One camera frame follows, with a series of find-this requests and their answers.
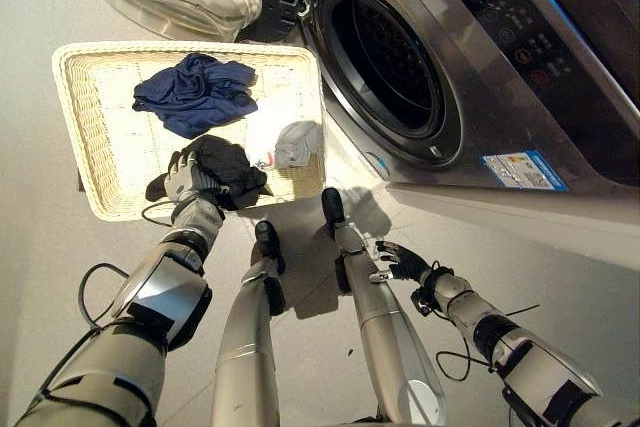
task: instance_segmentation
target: blue sticker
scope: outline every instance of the blue sticker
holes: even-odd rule
[[[537,150],[483,155],[482,163],[505,187],[567,192],[569,189]]]

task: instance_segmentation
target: white floor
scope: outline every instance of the white floor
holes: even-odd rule
[[[0,32],[0,421],[11,425],[86,329],[75,300],[83,272],[100,261],[133,269],[163,229],[142,221],[109,224],[91,213],[76,190],[50,73],[51,54],[65,43],[153,36],[101,0],[0,0]],[[504,310],[540,302],[518,321],[587,367],[607,394],[637,403],[637,271],[402,206],[364,164],[344,163],[353,147],[328,125],[328,184],[342,189],[367,239],[384,236],[440,259]],[[337,295],[336,252],[321,230],[316,198],[229,215],[205,265],[214,302],[193,341],[169,355],[159,425],[208,425],[220,334],[249,265],[252,225],[261,218],[277,226],[288,263],[289,307],[272,322],[282,425],[328,425],[375,412],[353,302]],[[108,274],[95,279],[90,305],[98,309],[116,288]],[[452,328],[413,310],[412,288],[394,284],[432,358],[441,349],[460,350]],[[442,384],[451,426],[507,425],[500,382],[482,368],[472,367],[464,384],[444,378]]]

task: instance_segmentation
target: wicker basket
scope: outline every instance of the wicker basket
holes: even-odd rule
[[[53,55],[53,73],[73,152],[91,209],[100,219],[140,218],[150,205],[144,198],[149,181],[166,172],[171,153],[191,141],[166,130],[155,114],[135,112],[133,88],[189,52],[237,60],[256,70],[251,96],[275,101],[299,113],[299,120],[322,126],[320,74],[315,57],[297,47],[212,42],[93,42],[71,44]],[[209,134],[244,145],[247,120],[240,119]],[[306,167],[272,170],[272,196],[257,205],[288,202],[318,194],[324,185],[324,147]],[[166,216],[171,205],[150,216]]]

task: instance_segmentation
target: blue cloth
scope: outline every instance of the blue cloth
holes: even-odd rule
[[[254,70],[204,54],[189,54],[178,65],[138,84],[133,110],[154,112],[165,128],[194,139],[210,127],[258,109],[248,94]]]

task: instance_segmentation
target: front-load washer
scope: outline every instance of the front-load washer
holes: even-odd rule
[[[638,194],[638,0],[107,1],[177,39],[299,27],[385,179]]]

